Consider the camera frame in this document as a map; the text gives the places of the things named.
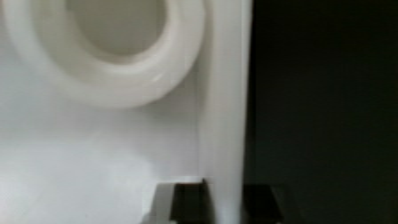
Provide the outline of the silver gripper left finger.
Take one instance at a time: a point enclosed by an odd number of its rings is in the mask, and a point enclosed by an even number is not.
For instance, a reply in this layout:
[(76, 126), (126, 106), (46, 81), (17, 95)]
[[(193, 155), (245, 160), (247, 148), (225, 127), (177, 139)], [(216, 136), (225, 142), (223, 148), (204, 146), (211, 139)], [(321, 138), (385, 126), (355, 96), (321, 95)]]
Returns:
[(204, 181), (161, 183), (156, 186), (154, 224), (209, 224)]

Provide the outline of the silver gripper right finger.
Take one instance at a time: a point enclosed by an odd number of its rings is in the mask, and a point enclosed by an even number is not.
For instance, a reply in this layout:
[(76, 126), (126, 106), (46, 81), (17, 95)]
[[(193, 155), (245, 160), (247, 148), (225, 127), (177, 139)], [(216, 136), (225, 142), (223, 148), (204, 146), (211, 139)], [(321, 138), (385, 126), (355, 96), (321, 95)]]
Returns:
[(277, 196), (268, 184), (243, 185), (245, 224), (286, 224)]

